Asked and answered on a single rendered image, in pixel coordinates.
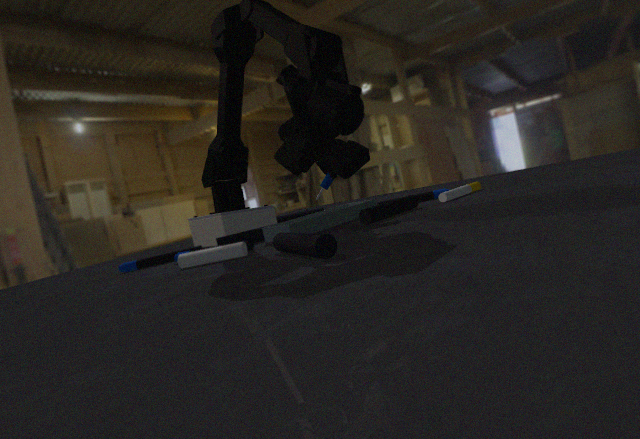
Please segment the blue stylus with grey tip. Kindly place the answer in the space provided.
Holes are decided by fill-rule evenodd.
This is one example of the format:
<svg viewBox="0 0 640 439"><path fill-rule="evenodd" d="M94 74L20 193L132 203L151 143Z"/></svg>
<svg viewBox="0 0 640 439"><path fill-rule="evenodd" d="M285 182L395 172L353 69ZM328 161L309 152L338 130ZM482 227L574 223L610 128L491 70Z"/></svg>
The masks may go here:
<svg viewBox="0 0 640 439"><path fill-rule="evenodd" d="M325 176L324 180L321 183L321 187L323 187L320 191L320 193L318 194L316 200L318 200L318 198L320 197L321 193L323 192L324 189L328 190L329 186L331 185L333 179L331 178L331 176L329 175L329 173L327 173L327 175Z"/></svg>

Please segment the keyboard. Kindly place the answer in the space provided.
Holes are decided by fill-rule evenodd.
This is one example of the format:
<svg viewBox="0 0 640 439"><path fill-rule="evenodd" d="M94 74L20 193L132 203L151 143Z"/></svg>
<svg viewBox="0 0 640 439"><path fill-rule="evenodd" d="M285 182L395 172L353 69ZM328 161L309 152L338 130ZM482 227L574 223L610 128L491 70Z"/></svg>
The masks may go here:
<svg viewBox="0 0 640 439"><path fill-rule="evenodd" d="M263 227L265 244L273 244L273 238L281 232L321 234L347 225L360 220L359 213L362 209L376 205L376 199L353 202Z"/></svg>

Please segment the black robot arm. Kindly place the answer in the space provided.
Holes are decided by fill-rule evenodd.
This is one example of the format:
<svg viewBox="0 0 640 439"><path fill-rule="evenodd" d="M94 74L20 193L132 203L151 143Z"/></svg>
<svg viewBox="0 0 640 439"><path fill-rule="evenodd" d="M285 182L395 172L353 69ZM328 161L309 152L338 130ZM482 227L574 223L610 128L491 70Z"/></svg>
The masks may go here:
<svg viewBox="0 0 640 439"><path fill-rule="evenodd" d="M287 65L276 78L296 119L314 119L346 136L365 115L362 88L349 85L338 35L301 24L263 0L242 0L224 9L211 26L220 76L217 136L208 147L201 179L204 188L212 188L215 212L210 215L250 208L241 188L247 182L249 152L240 139L244 70L264 32L283 44L284 54L297 67ZM319 158L323 151L312 134L291 127L293 134L274 159L300 175L314 164L313 154Z"/></svg>

